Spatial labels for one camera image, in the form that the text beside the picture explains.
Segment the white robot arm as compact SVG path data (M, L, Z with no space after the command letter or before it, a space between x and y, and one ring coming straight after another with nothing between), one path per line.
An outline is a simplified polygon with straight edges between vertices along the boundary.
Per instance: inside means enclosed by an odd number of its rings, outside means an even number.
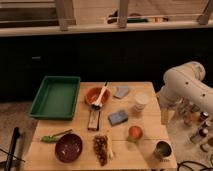
M164 73L164 85L157 93L163 125L168 123L182 98L193 102L202 112L213 114L213 88L202 82L205 74L204 66L196 61L170 68Z

